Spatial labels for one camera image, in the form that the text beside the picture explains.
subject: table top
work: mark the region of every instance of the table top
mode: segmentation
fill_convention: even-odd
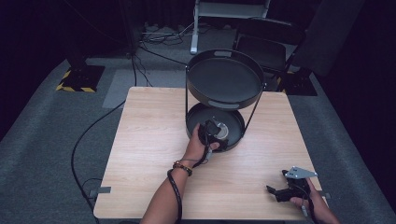
[[[189,95],[188,108],[197,101]],[[98,218],[141,218],[189,137],[185,89],[132,87],[94,207]],[[239,110],[245,122],[253,105]],[[281,170],[314,171],[286,94],[264,92],[238,145],[215,153],[193,170],[183,197],[183,219],[304,219],[291,203],[278,203],[266,185],[285,189]],[[321,190],[317,178],[314,185]]]

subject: black chair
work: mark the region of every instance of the black chair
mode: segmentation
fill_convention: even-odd
[[[272,80],[267,78],[268,82],[274,84],[266,88],[268,91],[283,91],[289,82],[288,70],[293,55],[304,39],[304,29],[293,23],[250,18],[239,23],[233,49],[253,58],[269,75]]]

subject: beaded bracelet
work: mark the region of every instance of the beaded bracelet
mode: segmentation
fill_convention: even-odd
[[[192,169],[190,167],[188,167],[188,166],[182,165],[180,163],[180,161],[175,161],[174,165],[173,165],[173,168],[181,168],[181,169],[185,170],[187,173],[189,173],[189,176],[192,175]]]

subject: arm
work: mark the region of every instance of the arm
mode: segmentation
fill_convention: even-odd
[[[205,146],[202,145],[198,138],[198,128],[199,124],[195,126],[190,142],[187,145],[186,152],[182,160],[180,160],[180,163],[187,167],[192,167],[204,155]],[[211,145],[211,148],[213,149],[218,147],[219,143],[213,143]],[[177,184],[180,196],[183,197],[184,189],[187,183],[187,177],[189,177],[189,174],[180,168],[175,168],[171,175]],[[177,198],[171,183],[169,182],[168,178],[166,178],[154,193],[154,196],[148,205],[148,209],[145,215],[143,215],[140,223],[173,224],[177,220],[177,212]]]
[[[309,197],[312,200],[312,203],[314,204],[314,213],[315,217],[320,223],[326,223],[326,224],[339,224],[340,221],[338,218],[335,216],[335,214],[330,210],[330,208],[327,206],[327,204],[324,202],[322,199],[321,195],[319,192],[315,189],[314,185],[312,184],[311,180],[309,178],[306,179],[306,182],[308,182],[309,188],[311,190],[311,193]],[[290,201],[294,203],[298,207],[302,207],[303,205],[308,208],[309,203],[307,200],[303,200],[301,198],[290,198]]]

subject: hand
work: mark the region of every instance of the hand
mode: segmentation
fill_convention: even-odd
[[[195,163],[197,163],[204,156],[205,152],[205,146],[201,143],[198,137],[198,129],[199,123],[195,125],[192,131],[190,142],[187,145],[186,152],[184,153],[183,159],[181,161],[183,165],[187,165],[189,167],[192,167]],[[212,150],[217,149],[219,146],[219,143],[210,144],[210,148],[212,148]]]
[[[314,213],[315,213],[316,219],[318,221],[321,221],[324,223],[329,223],[329,224],[330,223],[332,223],[332,224],[340,223],[340,221],[335,216],[335,214],[332,212],[332,210],[330,210],[330,208],[324,202],[324,200],[322,199],[319,192],[315,189],[311,180],[309,178],[307,178],[306,182],[308,182],[309,188],[311,190],[309,197],[311,198],[312,203],[314,204]],[[290,198],[290,201],[292,203],[294,203],[299,208],[301,208],[304,205],[307,208],[307,210],[309,210],[308,209],[309,208],[308,200],[303,200],[301,198],[293,197],[293,198]]]

